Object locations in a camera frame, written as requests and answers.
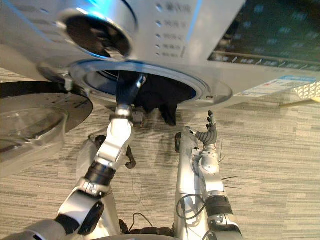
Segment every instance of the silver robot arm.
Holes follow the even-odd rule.
[[[208,132],[190,130],[190,133],[203,142],[203,150],[197,151],[199,161],[196,171],[200,178],[202,199],[208,216],[207,234],[215,235],[217,240],[243,240],[237,217],[233,214],[220,176],[220,158],[216,152],[218,131],[211,111],[207,120]]]
[[[131,105],[146,79],[144,74],[131,84],[119,79],[117,108],[111,116],[106,139],[86,175],[61,205],[56,219],[36,222],[3,240],[69,240],[94,231],[104,211],[100,199],[109,192],[111,180],[124,164],[133,133]]]

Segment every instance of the front-loading washing machine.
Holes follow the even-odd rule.
[[[145,73],[148,100],[207,111],[319,81],[319,16],[318,0],[2,0],[0,66],[106,106]]]

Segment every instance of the laundry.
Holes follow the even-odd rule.
[[[164,121],[170,126],[175,126],[178,104],[194,96],[195,91],[182,82],[149,74],[134,105],[143,107],[147,113],[159,109]]]

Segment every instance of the label sticker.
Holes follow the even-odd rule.
[[[268,81],[259,86],[235,94],[236,97],[258,98],[269,94],[279,93],[288,89],[293,89],[316,81],[313,76],[281,76],[275,80]]]

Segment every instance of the washing machine door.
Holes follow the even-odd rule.
[[[93,104],[80,88],[56,82],[0,84],[0,177],[22,171],[59,152],[65,133],[81,124]]]

